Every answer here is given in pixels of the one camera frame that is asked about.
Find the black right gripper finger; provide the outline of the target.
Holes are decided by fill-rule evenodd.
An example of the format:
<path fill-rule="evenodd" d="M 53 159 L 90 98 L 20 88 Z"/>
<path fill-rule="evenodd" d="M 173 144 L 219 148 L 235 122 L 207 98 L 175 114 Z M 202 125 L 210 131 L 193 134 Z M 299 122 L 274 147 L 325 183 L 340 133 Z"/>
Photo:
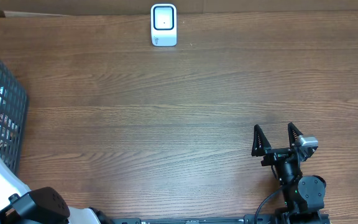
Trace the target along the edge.
<path fill-rule="evenodd" d="M 263 133 L 261 127 L 256 124 L 254 126 L 254 139 L 252 144 L 252 156 L 265 156 L 271 150 L 271 145 Z"/>
<path fill-rule="evenodd" d="M 293 123 L 288 123 L 288 138 L 290 146 L 294 146 L 296 140 L 302 134 L 303 133 Z"/>

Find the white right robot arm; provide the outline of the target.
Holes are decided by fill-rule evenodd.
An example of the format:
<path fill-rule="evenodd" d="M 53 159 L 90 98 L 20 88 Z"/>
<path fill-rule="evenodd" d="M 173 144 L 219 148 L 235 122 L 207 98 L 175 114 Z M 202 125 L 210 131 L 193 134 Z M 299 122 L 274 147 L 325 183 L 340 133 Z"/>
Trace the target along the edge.
<path fill-rule="evenodd" d="M 304 176 L 301 163 L 309 159 L 318 148 L 313 135 L 304 135 L 293 123 L 288 123 L 289 146 L 274 149 L 262 128 L 254 126 L 251 156 L 261 157 L 261 165 L 270 167 L 279 181 L 279 188 L 265 198 L 256 209 L 253 223 L 329 223 L 329 216 L 322 215 L 326 181 L 318 175 Z M 260 216 L 263 206 L 277 194 L 283 194 L 285 206 L 267 218 Z"/>

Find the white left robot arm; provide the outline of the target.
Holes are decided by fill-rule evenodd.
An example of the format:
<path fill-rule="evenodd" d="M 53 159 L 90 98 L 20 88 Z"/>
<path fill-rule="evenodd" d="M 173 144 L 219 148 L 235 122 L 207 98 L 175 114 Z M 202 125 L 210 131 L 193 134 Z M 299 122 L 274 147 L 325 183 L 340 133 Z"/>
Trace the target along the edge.
<path fill-rule="evenodd" d="M 0 158 L 0 223 L 112 223 L 95 208 L 74 208 L 51 187 L 31 190 Z"/>

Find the black mesh basket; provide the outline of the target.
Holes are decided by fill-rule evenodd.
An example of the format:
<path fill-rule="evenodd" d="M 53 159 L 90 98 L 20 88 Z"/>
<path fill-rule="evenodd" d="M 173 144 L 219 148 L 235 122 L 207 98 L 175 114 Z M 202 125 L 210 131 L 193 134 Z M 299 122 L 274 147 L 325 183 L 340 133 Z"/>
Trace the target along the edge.
<path fill-rule="evenodd" d="M 16 174 L 19 169 L 28 94 L 0 60 L 0 158 Z"/>

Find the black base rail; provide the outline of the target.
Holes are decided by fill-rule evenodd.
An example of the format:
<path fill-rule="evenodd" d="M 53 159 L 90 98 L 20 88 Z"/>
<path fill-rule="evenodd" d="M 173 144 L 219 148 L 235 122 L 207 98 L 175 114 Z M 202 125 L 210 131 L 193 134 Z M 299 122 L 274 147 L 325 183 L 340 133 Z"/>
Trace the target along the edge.
<path fill-rule="evenodd" d="M 140 218 L 112 218 L 113 224 L 276 224 L 284 223 L 275 215 L 244 215 L 243 217 L 213 217 L 213 218 L 166 218 L 166 219 L 140 219 Z"/>

